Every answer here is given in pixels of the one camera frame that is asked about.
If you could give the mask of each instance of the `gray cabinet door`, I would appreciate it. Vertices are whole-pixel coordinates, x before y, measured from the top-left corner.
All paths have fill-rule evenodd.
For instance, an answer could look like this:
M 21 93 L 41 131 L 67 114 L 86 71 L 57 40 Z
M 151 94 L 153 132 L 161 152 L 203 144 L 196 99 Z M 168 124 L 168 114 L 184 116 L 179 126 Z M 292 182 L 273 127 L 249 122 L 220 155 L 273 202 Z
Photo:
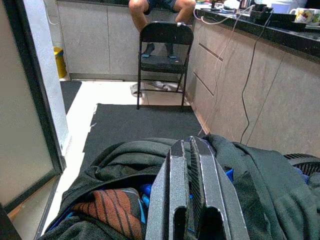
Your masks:
M 109 74 L 107 6 L 58 1 L 69 72 Z
M 129 8 L 108 6 L 110 73 L 138 74 L 139 33 Z

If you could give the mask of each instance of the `white tile floor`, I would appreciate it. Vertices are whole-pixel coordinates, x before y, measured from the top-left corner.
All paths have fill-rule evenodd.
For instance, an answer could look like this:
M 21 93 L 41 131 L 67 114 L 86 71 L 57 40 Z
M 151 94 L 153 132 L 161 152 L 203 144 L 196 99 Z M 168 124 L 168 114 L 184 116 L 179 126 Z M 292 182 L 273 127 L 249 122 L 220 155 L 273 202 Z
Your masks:
M 57 216 L 60 208 L 62 194 L 66 191 L 79 174 L 84 158 L 83 149 L 91 120 L 97 104 L 136 105 L 137 98 L 131 95 L 130 86 L 135 82 L 114 81 L 83 81 L 66 116 L 71 141 L 66 150 L 64 170 L 53 202 L 46 219 L 44 231 Z M 140 99 L 141 105 L 180 105 L 181 94 L 148 91 Z

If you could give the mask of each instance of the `door frame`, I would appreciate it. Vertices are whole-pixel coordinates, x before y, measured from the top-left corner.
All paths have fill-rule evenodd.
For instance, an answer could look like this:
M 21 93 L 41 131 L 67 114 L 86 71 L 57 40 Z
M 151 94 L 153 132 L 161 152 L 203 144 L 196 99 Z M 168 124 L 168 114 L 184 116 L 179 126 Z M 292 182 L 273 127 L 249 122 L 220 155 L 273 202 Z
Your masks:
M 51 114 L 48 95 L 41 74 L 40 64 L 36 54 L 35 43 L 31 34 L 24 2 L 23 0 L 2 1 L 10 22 L 15 44 L 20 55 L 31 96 L 53 165 L 52 171 L 48 172 L 25 192 L 3 207 L 4 210 L 9 213 L 33 193 L 35 193 L 50 179 L 62 174 L 66 168 L 66 161 L 59 146 L 58 136 Z

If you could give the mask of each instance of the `black floor mat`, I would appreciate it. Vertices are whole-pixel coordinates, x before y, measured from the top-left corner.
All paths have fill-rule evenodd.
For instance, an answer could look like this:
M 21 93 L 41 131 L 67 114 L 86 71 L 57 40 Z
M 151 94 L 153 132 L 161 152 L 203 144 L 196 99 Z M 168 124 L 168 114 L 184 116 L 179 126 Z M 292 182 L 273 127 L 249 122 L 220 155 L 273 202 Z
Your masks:
M 81 171 L 107 147 L 145 138 L 186 139 L 201 126 L 190 106 L 140 106 L 98 104 L 84 145 Z
M 81 81 L 61 81 L 62 97 L 64 102 L 65 113 L 67 114 L 71 105 L 81 87 Z

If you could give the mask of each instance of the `chair backrest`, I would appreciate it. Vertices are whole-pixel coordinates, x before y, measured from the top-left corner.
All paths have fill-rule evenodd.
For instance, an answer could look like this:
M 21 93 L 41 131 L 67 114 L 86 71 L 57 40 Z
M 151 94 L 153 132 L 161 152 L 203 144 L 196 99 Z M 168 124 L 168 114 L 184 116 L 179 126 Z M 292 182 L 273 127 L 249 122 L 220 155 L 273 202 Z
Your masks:
M 192 30 L 181 22 L 151 22 L 140 33 L 140 43 L 172 43 L 191 45 L 194 40 Z

